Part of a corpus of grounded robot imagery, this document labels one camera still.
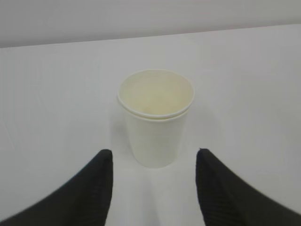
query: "white wall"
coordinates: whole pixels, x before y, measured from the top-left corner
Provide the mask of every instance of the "white wall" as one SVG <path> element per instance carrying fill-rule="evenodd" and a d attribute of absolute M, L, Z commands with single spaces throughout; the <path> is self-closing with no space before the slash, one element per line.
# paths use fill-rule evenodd
<path fill-rule="evenodd" d="M 300 0 L 0 0 L 0 47 L 296 23 Z"/>

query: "white paper cup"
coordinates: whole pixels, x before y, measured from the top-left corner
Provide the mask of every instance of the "white paper cup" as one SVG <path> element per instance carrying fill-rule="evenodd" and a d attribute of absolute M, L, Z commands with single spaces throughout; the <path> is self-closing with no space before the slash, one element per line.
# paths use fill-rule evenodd
<path fill-rule="evenodd" d="M 117 97 L 138 162 L 149 168 L 172 163 L 194 98 L 191 83 L 177 73 L 149 69 L 126 78 Z"/>

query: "stacked paper cup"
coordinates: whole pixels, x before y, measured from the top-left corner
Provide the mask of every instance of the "stacked paper cup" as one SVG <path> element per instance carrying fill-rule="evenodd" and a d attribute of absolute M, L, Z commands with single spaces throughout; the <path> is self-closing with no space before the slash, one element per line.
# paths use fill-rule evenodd
<path fill-rule="evenodd" d="M 122 83 L 118 101 L 134 157 L 143 166 L 161 168 L 176 159 L 193 98 L 191 83 L 167 70 L 140 71 Z"/>

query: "cup rim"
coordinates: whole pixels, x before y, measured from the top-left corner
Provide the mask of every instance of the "cup rim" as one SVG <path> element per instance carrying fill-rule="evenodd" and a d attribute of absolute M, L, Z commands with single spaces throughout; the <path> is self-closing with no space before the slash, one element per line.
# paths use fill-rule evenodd
<path fill-rule="evenodd" d="M 134 117 L 134 118 L 136 118 L 136 119 L 140 119 L 140 120 L 143 120 L 143 121 L 149 121 L 149 122 L 167 122 L 167 121 L 173 121 L 173 120 L 176 120 L 176 119 L 178 119 L 178 118 L 181 118 L 182 116 L 184 116 L 184 115 L 186 115 L 187 113 L 188 113 L 188 109 L 185 111 L 185 112 L 183 112 L 183 113 L 181 113 L 181 114 L 179 114 L 179 115 L 177 115 L 177 116 L 175 116 L 175 117 L 173 117 L 173 118 L 167 118 L 167 119 L 154 119 L 154 118 L 144 118 L 144 117 L 141 117 L 141 116 L 139 116 L 139 115 L 136 115 L 136 114 L 133 114 L 133 113 L 131 113 L 131 112 L 129 112 L 129 111 L 127 111 L 126 109 L 124 109 L 123 108 L 123 110 L 126 112 L 126 114 L 129 114 L 130 116 L 132 116 L 132 117 Z"/>
<path fill-rule="evenodd" d="M 184 78 L 191 86 L 192 88 L 192 98 L 191 98 L 191 101 L 184 107 L 182 108 L 181 110 L 177 111 L 177 112 L 174 112 L 174 113 L 170 113 L 170 114 L 146 114 L 146 113 L 142 113 L 142 112 L 139 112 L 139 111 L 136 111 L 132 108 L 130 108 L 120 97 L 120 88 L 122 86 L 122 84 L 128 79 L 130 78 L 131 76 L 133 76 L 134 74 L 137 74 L 137 73 L 140 73 L 140 72 L 145 72 L 145 71 L 165 71 L 165 72 L 170 72 L 170 73 L 173 73 L 173 74 L 176 74 L 176 75 L 179 75 L 181 76 L 182 78 Z M 120 103 L 120 105 L 127 111 L 127 112 L 130 112 L 138 117 L 141 117 L 141 118 L 145 118 L 145 119 L 150 119 L 150 120 L 164 120 L 164 119 L 170 119 L 170 118 L 174 118 L 178 115 L 181 115 L 183 114 L 184 112 L 186 112 L 188 110 L 188 108 L 191 106 L 193 100 L 194 100 L 194 97 L 195 97 L 195 90 L 194 90 L 194 87 L 192 85 L 192 83 L 184 76 L 174 72 L 174 71 L 171 71 L 171 70 L 166 70 L 166 69 L 144 69 L 144 70 L 140 70 L 140 71 L 137 71 L 135 73 L 132 73 L 131 75 L 127 76 L 123 82 L 121 83 L 119 89 L 118 89 L 118 93 L 117 93 L 117 100 L 118 102 Z"/>

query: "white table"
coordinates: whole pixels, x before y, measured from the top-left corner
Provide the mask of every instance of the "white table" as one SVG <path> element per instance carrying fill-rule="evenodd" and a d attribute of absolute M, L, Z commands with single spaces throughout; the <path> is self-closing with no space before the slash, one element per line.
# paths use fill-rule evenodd
<path fill-rule="evenodd" d="M 196 88 L 180 156 L 163 169 L 134 160 L 116 102 L 123 79 L 147 68 Z M 0 85 L 0 219 L 103 148 L 114 155 L 108 226 L 204 225 L 199 147 L 301 213 L 301 25 L 3 48 Z"/>

